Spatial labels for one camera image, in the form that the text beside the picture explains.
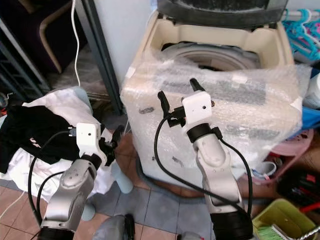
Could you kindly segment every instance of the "tiled floor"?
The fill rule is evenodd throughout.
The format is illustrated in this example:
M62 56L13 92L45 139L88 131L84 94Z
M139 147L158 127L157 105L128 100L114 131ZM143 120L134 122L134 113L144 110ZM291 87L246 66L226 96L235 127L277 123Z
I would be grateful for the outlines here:
M132 180L134 189L129 194L121 193L117 183L104 195L96 194L88 201L95 205L97 214L91 221L81 221L75 240L91 240L96 229L110 216L133 214L135 219L136 240L174 240L177 234L185 231L195 232L205 240L214 240L212 223L203 203L185 204L173 200L167 195L151 189L136 173L136 151L132 145L132 136L126 135L116 150L116 160L122 171ZM185 197L201 197L203 194L182 187L157 182L157 184ZM247 182L239 181L242 194L247 194ZM274 197L274 187L255 187L255 195L262 197L264 191ZM0 181L0 213L21 194L12 182ZM46 203L41 202L44 214ZM255 207L258 214L261 207ZM0 240L29 240L39 227L30 209L27 194L0 219Z

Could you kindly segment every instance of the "washing machine drum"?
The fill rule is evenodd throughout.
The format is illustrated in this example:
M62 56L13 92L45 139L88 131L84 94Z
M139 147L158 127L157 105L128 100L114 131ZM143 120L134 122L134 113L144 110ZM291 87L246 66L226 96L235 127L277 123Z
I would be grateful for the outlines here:
M213 71L259 69L259 57L254 52L235 46L218 46L198 43L177 43L163 50L169 59L187 58L199 68Z

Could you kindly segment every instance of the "washing machine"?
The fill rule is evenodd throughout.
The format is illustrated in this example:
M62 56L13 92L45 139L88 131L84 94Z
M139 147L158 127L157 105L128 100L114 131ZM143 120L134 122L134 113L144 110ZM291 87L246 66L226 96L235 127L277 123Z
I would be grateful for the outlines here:
M121 89L121 99L126 107L133 134L133 143L145 175L175 185L182 184L167 176L158 167L153 153L153 138L157 125L144 128L148 122L160 122L163 112L157 99L159 88L135 103L132 94L140 87L152 84L145 78L135 77L141 57L148 50L166 53L169 58L184 57L211 71L268 69L293 65L290 44L280 22L287 0L158 0L157 11L151 16L136 56L127 72ZM174 79L161 86L165 93L176 92L181 87ZM168 94L171 107L173 103ZM196 164L193 147L187 136L182 136L180 126L163 126L166 135L159 136L159 156L162 164L177 176L202 186L202 174ZM161 149L161 142L174 142L169 149ZM162 158L171 152L172 157Z

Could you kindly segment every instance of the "pile of clothes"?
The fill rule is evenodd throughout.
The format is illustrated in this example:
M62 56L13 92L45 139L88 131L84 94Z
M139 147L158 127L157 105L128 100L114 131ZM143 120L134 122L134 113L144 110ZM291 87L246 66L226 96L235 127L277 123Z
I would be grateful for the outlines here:
M86 92L78 87L57 90L22 106L13 106L0 118L0 178L13 180L23 191L28 190L28 175L34 155L55 133L67 131L77 123L99 123L93 117ZM100 145L112 139L102 127ZM42 182L50 175L68 169L79 158L76 138L67 133L55 137L35 162L31 193L37 196ZM47 202L59 186L60 175L45 185L41 197ZM111 167L97 171L95 193L105 194L114 182Z

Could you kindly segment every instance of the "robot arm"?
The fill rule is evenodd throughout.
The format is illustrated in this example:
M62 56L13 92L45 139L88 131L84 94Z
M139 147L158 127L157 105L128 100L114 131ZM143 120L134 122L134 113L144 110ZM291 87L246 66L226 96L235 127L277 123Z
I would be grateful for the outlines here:
M237 181L231 172L231 157L228 149L219 142L221 135L218 128L211 129L212 107L211 96L194 78L190 80L194 93L182 99L182 107L169 113L169 103L161 91L158 97L164 112L172 118L168 119L170 127L180 124L182 131L189 137L196 152L196 163L201 170L202 186L205 190L219 195L242 209L242 198ZM234 206L205 195L213 230L217 240L251 240L253 224L251 217Z
M107 156L99 147L100 137L100 125L76 125L76 143L81 157L61 176L59 187L48 203L39 240L73 239L87 197L94 187L97 170L100 165L107 164ZM116 140L112 139L109 145L113 153L117 147Z

